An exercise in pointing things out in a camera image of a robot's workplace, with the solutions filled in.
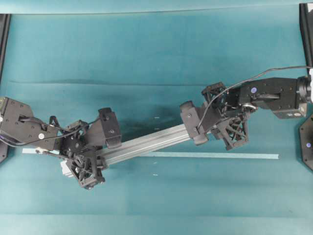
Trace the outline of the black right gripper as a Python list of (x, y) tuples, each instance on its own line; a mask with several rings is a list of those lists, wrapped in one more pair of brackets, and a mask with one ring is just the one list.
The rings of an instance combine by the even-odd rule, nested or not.
[(201, 106), (200, 132), (211, 132), (217, 140), (223, 140), (226, 150), (246, 144), (249, 108), (239, 103), (240, 89), (227, 90), (223, 83), (215, 83), (201, 94), (205, 102)]

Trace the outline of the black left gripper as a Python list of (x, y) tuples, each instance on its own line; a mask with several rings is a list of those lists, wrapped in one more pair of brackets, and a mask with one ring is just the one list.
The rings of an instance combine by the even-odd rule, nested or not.
[(50, 155), (69, 161), (80, 187), (89, 190), (104, 183), (102, 170), (107, 165), (95, 151), (96, 147), (107, 145), (101, 118), (90, 123), (78, 120), (67, 128), (62, 128), (57, 118), (51, 116), (50, 124), (62, 133), (54, 139), (55, 145)]

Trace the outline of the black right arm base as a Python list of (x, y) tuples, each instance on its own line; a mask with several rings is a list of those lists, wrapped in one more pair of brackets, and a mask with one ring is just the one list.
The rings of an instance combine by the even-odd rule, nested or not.
[(299, 127), (301, 159), (313, 171), (313, 115), (310, 115)]

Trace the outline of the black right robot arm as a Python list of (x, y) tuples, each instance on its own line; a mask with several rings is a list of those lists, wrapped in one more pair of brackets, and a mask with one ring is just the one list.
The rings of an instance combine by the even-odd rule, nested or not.
[(202, 91), (208, 106), (202, 115), (200, 129), (223, 140), (226, 150), (248, 142), (247, 121), (258, 109), (270, 110), (280, 119), (305, 117), (313, 101), (313, 79), (265, 78), (244, 82), (233, 88), (223, 83)]

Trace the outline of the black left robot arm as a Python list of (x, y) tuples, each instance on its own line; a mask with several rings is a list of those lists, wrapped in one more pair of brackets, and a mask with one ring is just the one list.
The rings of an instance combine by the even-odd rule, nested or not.
[(69, 173), (80, 187), (91, 189), (105, 182), (102, 170), (106, 164), (88, 146), (85, 135), (90, 124), (78, 120), (66, 128), (51, 116), (49, 122), (34, 117), (29, 105), (8, 97), (0, 99), (0, 140), (10, 147), (34, 147), (36, 153), (65, 161)]

